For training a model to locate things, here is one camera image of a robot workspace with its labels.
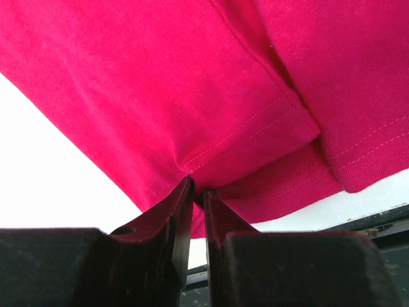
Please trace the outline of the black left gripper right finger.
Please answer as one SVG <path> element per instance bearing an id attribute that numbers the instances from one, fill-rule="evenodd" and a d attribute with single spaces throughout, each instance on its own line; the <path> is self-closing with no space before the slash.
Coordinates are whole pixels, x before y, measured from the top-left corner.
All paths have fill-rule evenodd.
<path id="1" fill-rule="evenodd" d="M 260 232 L 229 208 L 214 189 L 203 192 L 208 288 L 212 306 L 231 306 L 224 244 L 229 234 Z"/>

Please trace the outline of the crimson pink t-shirt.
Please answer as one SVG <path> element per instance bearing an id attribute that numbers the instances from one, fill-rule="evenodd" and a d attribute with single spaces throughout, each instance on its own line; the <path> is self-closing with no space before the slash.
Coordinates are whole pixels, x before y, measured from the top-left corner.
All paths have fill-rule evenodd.
<path id="1" fill-rule="evenodd" d="M 1 73 L 140 210 L 250 223 L 408 168 L 407 1 L 2 1 Z"/>

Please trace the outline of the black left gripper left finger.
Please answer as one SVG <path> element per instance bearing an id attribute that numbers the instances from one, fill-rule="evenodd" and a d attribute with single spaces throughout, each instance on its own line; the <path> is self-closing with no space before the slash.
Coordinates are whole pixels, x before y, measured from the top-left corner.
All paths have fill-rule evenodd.
<path id="1" fill-rule="evenodd" d="M 194 183 L 185 177 L 110 234 L 121 244 L 110 273 L 115 306 L 178 306 L 187 280 L 193 195 Z"/>

